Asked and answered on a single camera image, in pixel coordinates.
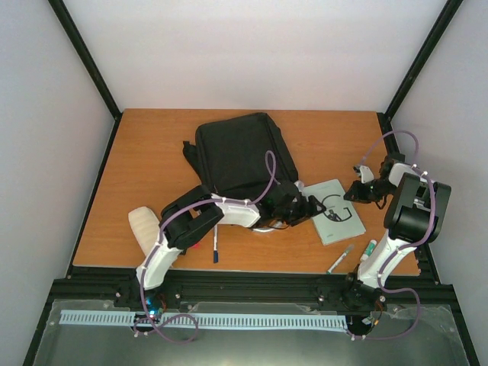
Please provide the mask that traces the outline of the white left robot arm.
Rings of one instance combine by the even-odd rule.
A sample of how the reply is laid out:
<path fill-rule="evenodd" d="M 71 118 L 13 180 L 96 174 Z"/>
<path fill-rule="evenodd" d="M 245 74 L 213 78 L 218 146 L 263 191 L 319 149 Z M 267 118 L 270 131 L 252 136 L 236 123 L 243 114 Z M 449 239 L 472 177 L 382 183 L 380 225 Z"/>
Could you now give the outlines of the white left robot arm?
<path fill-rule="evenodd" d="M 138 282 L 131 296 L 142 307 L 152 306 L 176 259 L 216 226 L 279 230 L 325 212 L 321 200 L 304 195 L 290 181 L 270 181 L 254 199 L 223 197 L 198 185 L 166 206 L 161 217 L 148 207 L 138 207 L 128 213 L 128 221 L 146 258 L 136 268 Z"/>

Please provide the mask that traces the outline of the grey paperback book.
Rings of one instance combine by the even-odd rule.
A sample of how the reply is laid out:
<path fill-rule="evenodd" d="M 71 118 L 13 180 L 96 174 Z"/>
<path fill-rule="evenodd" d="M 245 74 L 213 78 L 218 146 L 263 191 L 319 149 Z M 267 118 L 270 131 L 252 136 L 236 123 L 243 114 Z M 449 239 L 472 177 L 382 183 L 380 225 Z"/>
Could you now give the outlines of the grey paperback book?
<path fill-rule="evenodd" d="M 324 246 L 366 232 L 352 202 L 344 199 L 345 190 L 338 179 L 306 186 L 303 193 L 313 195 L 326 207 L 323 213 L 313 218 L 313 225 Z"/>

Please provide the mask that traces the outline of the black student backpack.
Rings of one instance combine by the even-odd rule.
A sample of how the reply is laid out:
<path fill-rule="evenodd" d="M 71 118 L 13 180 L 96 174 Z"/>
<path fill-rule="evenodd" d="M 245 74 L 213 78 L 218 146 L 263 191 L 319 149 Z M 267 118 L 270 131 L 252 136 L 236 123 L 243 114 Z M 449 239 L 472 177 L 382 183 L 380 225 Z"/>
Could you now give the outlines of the black student backpack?
<path fill-rule="evenodd" d="M 265 153 L 276 159 L 275 178 L 296 182 L 298 170 L 280 128 L 263 112 L 200 125 L 195 143 L 183 142 L 183 155 L 202 185 L 219 196 L 255 199 L 266 188 L 271 173 Z"/>

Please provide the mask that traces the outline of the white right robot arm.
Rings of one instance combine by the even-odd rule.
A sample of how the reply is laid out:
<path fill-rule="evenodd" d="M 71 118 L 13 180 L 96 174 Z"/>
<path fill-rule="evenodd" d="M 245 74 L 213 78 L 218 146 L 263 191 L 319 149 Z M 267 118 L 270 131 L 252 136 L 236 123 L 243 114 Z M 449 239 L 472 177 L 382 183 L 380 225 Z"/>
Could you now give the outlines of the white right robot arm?
<path fill-rule="evenodd" d="M 385 157 L 378 178 L 364 164 L 353 169 L 358 180 L 353 181 L 343 198 L 387 209 L 382 239 L 346 276 L 341 300 L 346 308 L 360 310 L 380 300 L 389 275 L 408 254 L 438 237 L 451 186 L 431 180 L 415 164 L 406 164 L 400 153 Z"/>

